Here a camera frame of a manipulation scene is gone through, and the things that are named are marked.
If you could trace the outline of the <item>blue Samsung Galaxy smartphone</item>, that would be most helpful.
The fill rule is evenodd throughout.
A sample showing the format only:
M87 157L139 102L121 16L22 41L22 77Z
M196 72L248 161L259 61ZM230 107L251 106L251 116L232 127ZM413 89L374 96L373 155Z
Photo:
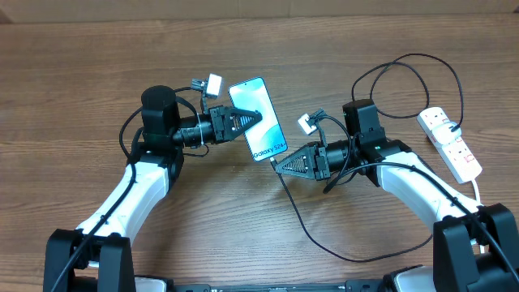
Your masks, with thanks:
M288 149L266 83L262 77L242 81L228 88L232 104L255 115L244 136L253 161L274 157Z

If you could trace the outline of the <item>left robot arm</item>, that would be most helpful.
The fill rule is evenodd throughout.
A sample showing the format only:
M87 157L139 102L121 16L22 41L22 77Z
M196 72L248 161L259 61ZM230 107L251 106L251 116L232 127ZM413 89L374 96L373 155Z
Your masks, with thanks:
M154 206L178 179L185 147L232 141L262 119L219 105L201 111L164 85L146 89L143 126L123 150L125 173L106 201L74 230L55 230L45 250L45 291L172 291L174 283L135 275L131 245Z

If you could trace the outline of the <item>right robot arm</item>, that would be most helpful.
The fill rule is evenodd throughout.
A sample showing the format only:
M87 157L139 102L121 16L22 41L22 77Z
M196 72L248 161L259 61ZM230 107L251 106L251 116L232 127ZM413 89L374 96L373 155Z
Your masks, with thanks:
M442 181L406 144L388 140L370 99L343 105L345 140L304 145L272 164L315 181L361 174L395 195L431 231L433 263L390 272L369 291L516 291L518 230L502 204L484 206Z

